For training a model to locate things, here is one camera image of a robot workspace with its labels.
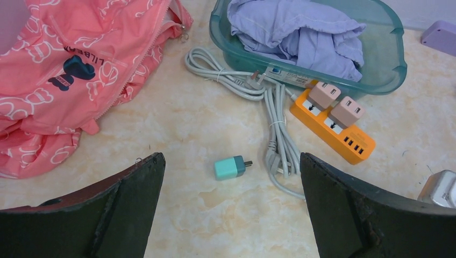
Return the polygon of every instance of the power strip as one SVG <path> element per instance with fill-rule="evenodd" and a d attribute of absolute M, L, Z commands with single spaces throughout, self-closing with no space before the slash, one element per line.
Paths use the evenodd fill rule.
<path fill-rule="evenodd" d="M 338 126 L 329 117 L 333 107 L 322 111 L 313 108 L 309 93 L 310 89 L 305 90 L 290 107 L 290 112 L 350 164 L 366 160 L 375 148 L 375 141 L 356 125 L 346 129 Z"/>

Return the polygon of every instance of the pink jacket with cartoon print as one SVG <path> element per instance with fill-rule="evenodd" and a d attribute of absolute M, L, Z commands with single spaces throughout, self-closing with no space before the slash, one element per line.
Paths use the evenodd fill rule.
<path fill-rule="evenodd" d="M 179 0 L 26 0 L 32 16 L 0 55 L 0 177 L 50 171 L 81 130 L 130 101 L 169 38 L 193 22 Z"/>

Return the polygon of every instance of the label on power strip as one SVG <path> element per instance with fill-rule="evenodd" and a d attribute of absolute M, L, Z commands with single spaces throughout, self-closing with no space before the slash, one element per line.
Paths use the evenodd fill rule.
<path fill-rule="evenodd" d="M 272 79 L 289 83 L 291 85 L 298 86 L 301 88 L 305 88 L 305 85 L 310 81 L 310 79 L 307 77 L 289 73 L 287 71 L 274 68 L 273 66 L 268 66 L 268 68 L 265 71 L 265 74 L 266 76 Z"/>
<path fill-rule="evenodd" d="M 338 126 L 336 123 L 334 123 L 334 121 L 329 117 L 326 118 L 325 125 L 331 128 L 336 134 L 340 134 L 344 130 L 340 128 L 340 126 Z"/>

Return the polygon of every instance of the lavender cloth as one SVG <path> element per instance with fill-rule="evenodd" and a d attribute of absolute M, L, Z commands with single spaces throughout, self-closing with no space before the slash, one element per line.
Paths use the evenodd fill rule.
<path fill-rule="evenodd" d="M 30 12 L 24 0 L 0 0 L 0 55 L 8 52 L 17 42 Z"/>
<path fill-rule="evenodd" d="M 308 0 L 232 0 L 231 34 L 249 52 L 351 81 L 361 80 L 358 36 L 366 28 L 330 6 Z"/>

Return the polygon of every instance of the marble tabletop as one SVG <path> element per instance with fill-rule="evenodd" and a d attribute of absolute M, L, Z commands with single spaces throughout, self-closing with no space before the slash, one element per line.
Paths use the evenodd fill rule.
<path fill-rule="evenodd" d="M 26 180 L 0 179 L 0 209 L 39 205 L 163 152 L 165 179 L 145 257 L 318 257 L 305 202 L 274 187 L 262 164 L 265 105 L 237 97 L 183 64 L 194 46 L 223 61 L 208 34 L 215 2 L 182 0 L 195 19 L 189 40 L 170 41 L 141 93 L 111 109 L 99 121 L 101 132 L 84 134 L 61 166 Z M 368 160 L 348 164 L 286 110 L 300 151 L 413 199 L 432 173 L 456 169 L 456 58 L 421 45 L 420 34 L 405 32 L 403 85 L 359 100 L 366 114 L 357 125 L 376 140 Z M 234 155 L 253 166 L 242 177 L 215 181 L 213 163 Z M 299 176 L 281 182 L 302 191 Z"/>

